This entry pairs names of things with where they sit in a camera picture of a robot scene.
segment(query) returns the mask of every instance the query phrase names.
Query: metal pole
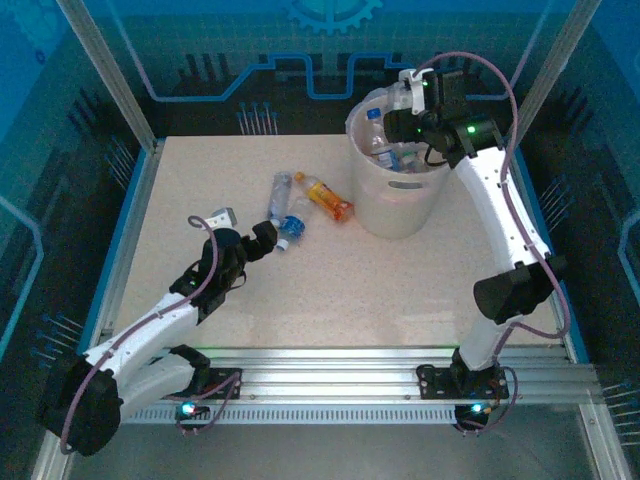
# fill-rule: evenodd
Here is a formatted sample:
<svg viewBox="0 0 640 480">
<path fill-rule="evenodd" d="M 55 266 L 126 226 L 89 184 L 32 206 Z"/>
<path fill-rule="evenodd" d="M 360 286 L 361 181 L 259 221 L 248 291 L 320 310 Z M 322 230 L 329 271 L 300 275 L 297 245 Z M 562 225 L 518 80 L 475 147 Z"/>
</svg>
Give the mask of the metal pole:
<svg viewBox="0 0 640 480">
<path fill-rule="evenodd" d="M 602 0 L 578 0 L 558 34 L 518 114 L 518 145 L 578 45 Z"/>
<path fill-rule="evenodd" d="M 152 153 L 156 145 L 153 131 L 84 2 L 82 0 L 57 0 L 57 2 L 140 146 L 146 152 Z"/>
</svg>

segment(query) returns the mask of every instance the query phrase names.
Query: beige table surface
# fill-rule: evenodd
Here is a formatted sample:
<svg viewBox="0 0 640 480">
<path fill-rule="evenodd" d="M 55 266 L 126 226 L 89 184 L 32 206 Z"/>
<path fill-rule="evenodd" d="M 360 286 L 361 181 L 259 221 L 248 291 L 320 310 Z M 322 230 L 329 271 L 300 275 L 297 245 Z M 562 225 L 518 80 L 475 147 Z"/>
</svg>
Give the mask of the beige table surface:
<svg viewBox="0 0 640 480">
<path fill-rule="evenodd" d="M 170 137 L 116 321 L 145 314 L 200 258 L 205 233 L 187 224 L 230 206 L 241 234 L 265 219 L 273 174 L 303 170 L 349 198 L 344 135 Z M 291 200 L 300 194 L 294 187 Z M 318 209 L 299 246 L 246 267 L 244 287 L 194 333 L 193 347 L 450 346 L 470 330 L 476 280 L 495 273 L 471 197 L 452 174 L 426 226 L 389 241 Z M 555 329 L 549 302 L 527 322 Z M 511 344 L 545 344 L 516 332 Z"/>
</svg>

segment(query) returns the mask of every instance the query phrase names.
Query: clear bottle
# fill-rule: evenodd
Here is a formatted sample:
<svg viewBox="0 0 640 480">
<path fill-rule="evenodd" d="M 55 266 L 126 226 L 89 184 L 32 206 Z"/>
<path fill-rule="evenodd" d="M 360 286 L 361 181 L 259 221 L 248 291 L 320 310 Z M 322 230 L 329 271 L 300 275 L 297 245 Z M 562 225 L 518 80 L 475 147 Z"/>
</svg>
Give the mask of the clear bottle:
<svg viewBox="0 0 640 480">
<path fill-rule="evenodd" d="M 280 227 L 276 248 L 281 252 L 286 251 L 292 243 L 298 243 L 304 230 L 305 223 L 313 212 L 313 202 L 306 197 L 298 197 L 293 202 L 289 214 L 284 217 Z"/>
<path fill-rule="evenodd" d="M 384 134 L 384 123 L 382 121 L 382 113 L 380 112 L 380 109 L 372 108 L 371 110 L 368 110 L 367 119 L 369 120 L 368 147 L 371 156 L 382 168 L 399 172 L 400 162 Z"/>
<path fill-rule="evenodd" d="M 279 172 L 273 176 L 267 220 L 270 220 L 276 228 L 282 225 L 282 220 L 287 214 L 287 204 L 289 203 L 292 183 L 293 177 L 289 172 Z"/>
<path fill-rule="evenodd" d="M 294 175 L 307 196 L 324 208 L 338 222 L 344 222 L 353 214 L 353 204 L 340 198 L 313 175 L 297 172 Z"/>
</svg>

